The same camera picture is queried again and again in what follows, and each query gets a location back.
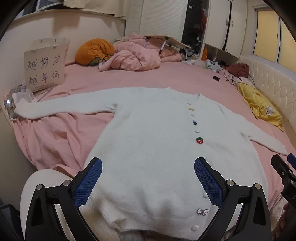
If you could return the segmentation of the white fluffy cardigan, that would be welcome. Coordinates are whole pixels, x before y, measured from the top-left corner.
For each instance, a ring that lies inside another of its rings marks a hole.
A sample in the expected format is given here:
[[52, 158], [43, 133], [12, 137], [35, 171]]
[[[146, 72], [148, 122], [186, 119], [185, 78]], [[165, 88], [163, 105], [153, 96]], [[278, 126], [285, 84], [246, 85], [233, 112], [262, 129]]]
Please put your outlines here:
[[201, 94], [170, 88], [113, 88], [16, 105], [16, 113], [29, 120], [100, 112], [114, 117], [87, 157], [103, 164], [87, 221], [103, 240], [134, 230], [196, 240], [216, 211], [194, 172], [198, 157], [224, 178], [243, 186], [259, 183], [267, 193], [253, 143], [287, 155], [279, 140], [243, 116]]

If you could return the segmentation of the folding lap desk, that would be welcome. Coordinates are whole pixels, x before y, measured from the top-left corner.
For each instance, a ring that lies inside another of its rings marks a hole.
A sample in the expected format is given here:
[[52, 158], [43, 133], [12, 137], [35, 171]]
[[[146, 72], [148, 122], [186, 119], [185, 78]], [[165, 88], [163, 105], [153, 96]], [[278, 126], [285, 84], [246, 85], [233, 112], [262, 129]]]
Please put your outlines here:
[[185, 49], [185, 51], [188, 51], [189, 49], [191, 49], [190, 46], [176, 40], [174, 37], [162, 36], [162, 35], [146, 35], [145, 38], [146, 38], [146, 42], [151, 38], [160, 39], [163, 41], [161, 48], [159, 50], [159, 54], [162, 53], [165, 45], [168, 45], [169, 47], [174, 47], [177, 49]]

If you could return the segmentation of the person's white knit leg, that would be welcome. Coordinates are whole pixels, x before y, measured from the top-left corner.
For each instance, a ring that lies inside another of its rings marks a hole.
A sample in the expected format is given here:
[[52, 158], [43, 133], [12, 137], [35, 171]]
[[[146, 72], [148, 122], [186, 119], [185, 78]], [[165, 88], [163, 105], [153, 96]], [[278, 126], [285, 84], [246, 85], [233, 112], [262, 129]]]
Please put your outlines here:
[[52, 169], [33, 173], [22, 191], [20, 219], [25, 240], [69, 240], [79, 218], [76, 192], [81, 177], [73, 179]]

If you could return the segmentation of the yellow pillow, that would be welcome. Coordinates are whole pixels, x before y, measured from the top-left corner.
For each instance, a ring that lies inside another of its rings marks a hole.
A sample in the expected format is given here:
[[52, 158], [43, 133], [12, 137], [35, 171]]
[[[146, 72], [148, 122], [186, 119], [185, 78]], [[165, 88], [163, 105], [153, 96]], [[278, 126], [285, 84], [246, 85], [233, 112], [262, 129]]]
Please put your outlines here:
[[274, 105], [257, 89], [240, 83], [237, 90], [242, 95], [244, 102], [250, 107], [256, 119], [262, 119], [283, 131], [282, 116]]

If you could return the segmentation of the white padded headboard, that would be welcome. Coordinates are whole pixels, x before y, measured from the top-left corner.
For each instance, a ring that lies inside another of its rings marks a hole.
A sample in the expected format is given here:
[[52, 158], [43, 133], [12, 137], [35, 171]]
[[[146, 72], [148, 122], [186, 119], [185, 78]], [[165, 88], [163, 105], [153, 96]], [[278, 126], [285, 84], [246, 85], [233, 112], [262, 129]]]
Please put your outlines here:
[[240, 56], [239, 63], [250, 67], [250, 77], [255, 86], [276, 105], [290, 126], [295, 130], [295, 81], [275, 68], [247, 56]]

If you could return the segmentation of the pink bed sheet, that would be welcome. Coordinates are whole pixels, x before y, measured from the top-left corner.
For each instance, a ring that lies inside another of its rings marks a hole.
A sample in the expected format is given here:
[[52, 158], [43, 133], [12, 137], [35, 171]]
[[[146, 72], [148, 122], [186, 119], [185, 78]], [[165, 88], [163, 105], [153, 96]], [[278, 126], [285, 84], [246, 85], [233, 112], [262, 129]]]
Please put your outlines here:
[[[295, 153], [286, 132], [255, 118], [233, 85], [224, 77], [219, 81], [213, 77], [210, 70], [182, 62], [163, 63], [158, 69], [144, 72], [114, 69], [101, 72], [97, 67], [72, 64], [65, 68], [62, 85], [38, 93], [36, 98], [44, 101], [119, 87], [170, 87], [179, 92], [200, 93], [242, 115], [278, 139], [289, 153]], [[13, 130], [23, 154], [37, 169], [54, 169], [73, 176], [83, 168], [89, 152], [111, 119], [110, 113], [61, 113], [40, 120], [19, 119], [14, 121]]]

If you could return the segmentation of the dark red cloth bundle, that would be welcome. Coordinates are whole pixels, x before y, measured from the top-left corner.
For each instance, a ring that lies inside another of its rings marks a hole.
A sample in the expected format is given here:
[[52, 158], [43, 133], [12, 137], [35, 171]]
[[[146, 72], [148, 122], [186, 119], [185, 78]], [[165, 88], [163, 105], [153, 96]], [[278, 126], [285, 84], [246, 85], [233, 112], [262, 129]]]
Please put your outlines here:
[[249, 65], [247, 65], [245, 63], [232, 64], [228, 68], [228, 72], [230, 74], [232, 74], [232, 75], [234, 75], [236, 77], [244, 77], [244, 78], [248, 78], [249, 70], [250, 70]]

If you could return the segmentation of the small black box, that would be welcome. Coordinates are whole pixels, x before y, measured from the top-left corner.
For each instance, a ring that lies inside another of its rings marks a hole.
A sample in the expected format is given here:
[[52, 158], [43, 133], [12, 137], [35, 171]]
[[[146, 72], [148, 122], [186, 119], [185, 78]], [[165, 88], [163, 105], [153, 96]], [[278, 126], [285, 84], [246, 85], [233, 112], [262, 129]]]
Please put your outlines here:
[[215, 76], [215, 75], [213, 76], [213, 79], [216, 80], [216, 81], [220, 81], [220, 78]]

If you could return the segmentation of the window with yellow panes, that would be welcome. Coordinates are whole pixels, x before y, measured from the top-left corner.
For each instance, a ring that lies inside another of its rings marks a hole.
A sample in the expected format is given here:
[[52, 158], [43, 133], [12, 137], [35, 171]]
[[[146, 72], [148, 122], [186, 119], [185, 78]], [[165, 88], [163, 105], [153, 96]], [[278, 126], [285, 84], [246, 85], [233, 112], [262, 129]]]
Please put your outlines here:
[[295, 72], [295, 39], [275, 11], [257, 11], [253, 54]]

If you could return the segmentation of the white wardrobe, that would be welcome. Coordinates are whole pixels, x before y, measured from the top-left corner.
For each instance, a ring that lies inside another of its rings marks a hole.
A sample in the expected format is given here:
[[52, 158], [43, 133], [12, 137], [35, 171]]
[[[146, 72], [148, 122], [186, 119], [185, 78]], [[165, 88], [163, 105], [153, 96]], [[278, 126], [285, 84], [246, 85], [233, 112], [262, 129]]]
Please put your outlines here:
[[200, 39], [239, 58], [247, 20], [246, 1], [131, 1], [125, 33], [168, 36], [190, 47]]

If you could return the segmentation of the white paper bag with writing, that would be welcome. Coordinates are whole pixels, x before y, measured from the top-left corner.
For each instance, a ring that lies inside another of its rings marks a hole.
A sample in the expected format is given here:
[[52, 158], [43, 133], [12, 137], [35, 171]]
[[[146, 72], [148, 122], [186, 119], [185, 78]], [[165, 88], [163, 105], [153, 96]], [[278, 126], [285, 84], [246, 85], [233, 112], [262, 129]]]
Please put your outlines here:
[[23, 54], [27, 89], [37, 92], [64, 83], [70, 42], [67, 38], [44, 38], [31, 42]]

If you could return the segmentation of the orange plush pillow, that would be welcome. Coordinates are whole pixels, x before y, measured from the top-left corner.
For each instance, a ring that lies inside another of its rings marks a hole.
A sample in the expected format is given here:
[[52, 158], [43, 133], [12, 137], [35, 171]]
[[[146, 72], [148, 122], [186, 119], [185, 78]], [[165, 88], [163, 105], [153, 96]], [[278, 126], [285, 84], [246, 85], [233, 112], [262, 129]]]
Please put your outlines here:
[[114, 45], [105, 39], [92, 39], [77, 50], [75, 62], [83, 66], [95, 66], [108, 61], [115, 53]]

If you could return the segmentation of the pink crumpled duvet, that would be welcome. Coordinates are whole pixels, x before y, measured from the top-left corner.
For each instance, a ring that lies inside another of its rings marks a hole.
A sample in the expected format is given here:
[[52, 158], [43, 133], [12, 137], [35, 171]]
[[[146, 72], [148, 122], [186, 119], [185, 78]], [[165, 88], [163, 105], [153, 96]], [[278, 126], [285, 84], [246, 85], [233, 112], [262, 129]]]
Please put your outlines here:
[[177, 48], [165, 41], [165, 37], [129, 34], [113, 44], [114, 55], [99, 64], [99, 71], [108, 69], [147, 71], [159, 68], [162, 63], [181, 61], [182, 56]]

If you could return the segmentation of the cream curtain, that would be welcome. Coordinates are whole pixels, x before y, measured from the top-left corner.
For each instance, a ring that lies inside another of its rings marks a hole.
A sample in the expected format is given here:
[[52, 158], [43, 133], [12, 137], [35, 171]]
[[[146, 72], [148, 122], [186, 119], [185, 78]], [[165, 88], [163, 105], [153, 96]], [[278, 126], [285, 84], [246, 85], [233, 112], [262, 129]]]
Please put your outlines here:
[[130, 1], [126, 0], [64, 0], [63, 5], [72, 9], [83, 9], [125, 18]]

